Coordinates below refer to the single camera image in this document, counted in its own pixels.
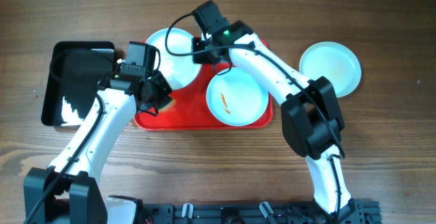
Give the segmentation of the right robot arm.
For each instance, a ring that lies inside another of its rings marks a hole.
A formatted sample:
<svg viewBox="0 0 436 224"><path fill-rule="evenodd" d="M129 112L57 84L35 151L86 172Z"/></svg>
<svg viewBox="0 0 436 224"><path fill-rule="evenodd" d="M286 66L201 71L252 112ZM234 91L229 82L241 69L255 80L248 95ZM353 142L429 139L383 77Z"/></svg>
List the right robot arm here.
<svg viewBox="0 0 436 224"><path fill-rule="evenodd" d="M345 186L341 131L345 124L332 83L310 79L290 67L241 21L230 23L209 0L192 11L205 45L199 54L226 58L250 74L281 109L282 133L290 148L305 158L314 200L330 218L345 219L352 197Z"/></svg>

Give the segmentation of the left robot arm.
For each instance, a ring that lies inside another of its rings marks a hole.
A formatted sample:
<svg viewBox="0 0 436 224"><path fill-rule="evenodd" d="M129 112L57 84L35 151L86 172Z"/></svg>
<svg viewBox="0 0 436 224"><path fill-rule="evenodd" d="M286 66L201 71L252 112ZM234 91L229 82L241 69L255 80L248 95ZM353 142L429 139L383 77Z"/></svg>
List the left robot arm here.
<svg viewBox="0 0 436 224"><path fill-rule="evenodd" d="M46 169L24 180L26 223L152 223L141 199L110 196L98 186L122 130L138 113L157 116L172 89L160 72L158 48L130 42L120 70L102 76L95 101L67 147Z"/></svg>

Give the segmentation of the white plate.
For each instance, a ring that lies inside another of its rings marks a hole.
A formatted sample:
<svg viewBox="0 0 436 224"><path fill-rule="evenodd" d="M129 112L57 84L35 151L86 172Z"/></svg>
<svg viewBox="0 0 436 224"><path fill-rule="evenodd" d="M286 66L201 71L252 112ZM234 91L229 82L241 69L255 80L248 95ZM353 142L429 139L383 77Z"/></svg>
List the white plate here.
<svg viewBox="0 0 436 224"><path fill-rule="evenodd" d="M268 91L239 67L216 74L206 89L206 104L220 122L242 127L256 122L266 111Z"/></svg>
<svg viewBox="0 0 436 224"><path fill-rule="evenodd" d="M172 90L182 89L191 84L200 73L201 65L192 61L192 56L177 57L169 54L165 48L167 29L162 29L145 41L159 49L161 63L159 71L163 74ZM173 28L168 37L168 47L174 53L191 52L193 35L185 30Z"/></svg>
<svg viewBox="0 0 436 224"><path fill-rule="evenodd" d="M299 70L312 80L321 76L327 78L337 97L353 93L362 77L357 56L348 47L336 42L319 42L308 47L300 58Z"/></svg>

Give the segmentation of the green orange sponge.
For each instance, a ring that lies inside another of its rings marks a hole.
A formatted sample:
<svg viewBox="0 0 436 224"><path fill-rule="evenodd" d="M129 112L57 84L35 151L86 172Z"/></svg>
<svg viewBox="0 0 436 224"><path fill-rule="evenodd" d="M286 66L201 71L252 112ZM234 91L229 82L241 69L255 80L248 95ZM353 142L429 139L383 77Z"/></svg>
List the green orange sponge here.
<svg viewBox="0 0 436 224"><path fill-rule="evenodd" d="M170 110L172 107L174 107L176 104L176 100L175 99L168 99L165 104L162 104L159 109L158 112L167 112L168 110Z"/></svg>

